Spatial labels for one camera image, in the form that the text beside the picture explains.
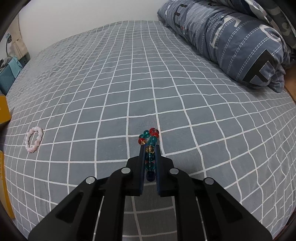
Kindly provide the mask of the beige curtain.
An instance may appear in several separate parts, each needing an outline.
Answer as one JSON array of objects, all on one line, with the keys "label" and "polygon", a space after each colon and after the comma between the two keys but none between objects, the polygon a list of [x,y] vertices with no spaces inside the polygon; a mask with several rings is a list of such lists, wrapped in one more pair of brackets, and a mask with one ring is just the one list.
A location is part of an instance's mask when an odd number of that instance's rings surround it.
[{"label": "beige curtain", "polygon": [[17,15],[12,21],[9,27],[9,32],[12,37],[14,53],[20,63],[25,66],[30,60],[30,54],[22,39],[19,15]]}]

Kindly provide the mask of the blue lettered folded duvet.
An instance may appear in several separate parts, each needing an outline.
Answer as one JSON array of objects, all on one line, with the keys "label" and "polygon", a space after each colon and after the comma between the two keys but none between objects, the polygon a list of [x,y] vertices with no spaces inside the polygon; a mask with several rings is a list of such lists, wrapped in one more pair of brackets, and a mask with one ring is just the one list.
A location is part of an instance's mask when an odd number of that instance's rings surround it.
[{"label": "blue lettered folded duvet", "polygon": [[283,90],[288,46],[263,21],[221,1],[167,1],[158,17],[233,80]]}]

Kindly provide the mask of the grey checked bed sheet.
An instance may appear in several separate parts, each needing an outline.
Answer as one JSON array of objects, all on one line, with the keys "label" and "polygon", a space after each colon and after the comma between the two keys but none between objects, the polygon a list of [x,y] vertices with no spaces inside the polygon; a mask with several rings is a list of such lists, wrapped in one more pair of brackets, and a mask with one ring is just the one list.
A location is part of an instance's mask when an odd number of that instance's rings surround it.
[{"label": "grey checked bed sheet", "polygon": [[124,21],[40,52],[6,96],[6,183],[23,235],[86,177],[104,178],[159,130],[161,153],[212,177],[277,236],[295,210],[295,102],[226,76],[156,21]]}]

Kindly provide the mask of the wooden headboard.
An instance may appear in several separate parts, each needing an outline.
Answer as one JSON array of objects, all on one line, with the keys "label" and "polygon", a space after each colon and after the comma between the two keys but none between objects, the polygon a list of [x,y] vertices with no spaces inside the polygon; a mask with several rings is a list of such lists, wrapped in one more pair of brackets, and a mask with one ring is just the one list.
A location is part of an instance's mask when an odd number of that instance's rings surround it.
[{"label": "wooden headboard", "polygon": [[293,101],[296,101],[296,80],[294,76],[285,75],[285,88]]}]

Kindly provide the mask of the teal suitcase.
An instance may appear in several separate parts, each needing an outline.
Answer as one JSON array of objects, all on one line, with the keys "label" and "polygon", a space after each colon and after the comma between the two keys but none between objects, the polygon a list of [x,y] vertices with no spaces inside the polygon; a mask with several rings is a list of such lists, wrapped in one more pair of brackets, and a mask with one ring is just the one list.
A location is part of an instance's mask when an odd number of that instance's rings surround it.
[{"label": "teal suitcase", "polygon": [[7,95],[14,81],[23,69],[17,57],[8,57],[6,66],[1,70],[1,93]]}]

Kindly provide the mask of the stacked patterned pillows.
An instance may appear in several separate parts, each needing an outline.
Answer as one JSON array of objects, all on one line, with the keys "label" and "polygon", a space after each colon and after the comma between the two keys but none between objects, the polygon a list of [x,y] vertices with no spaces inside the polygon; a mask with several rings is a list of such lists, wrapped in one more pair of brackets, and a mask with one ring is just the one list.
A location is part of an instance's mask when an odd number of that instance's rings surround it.
[{"label": "stacked patterned pillows", "polygon": [[295,49],[295,23],[275,1],[245,1],[251,12],[276,29],[285,42]]}]

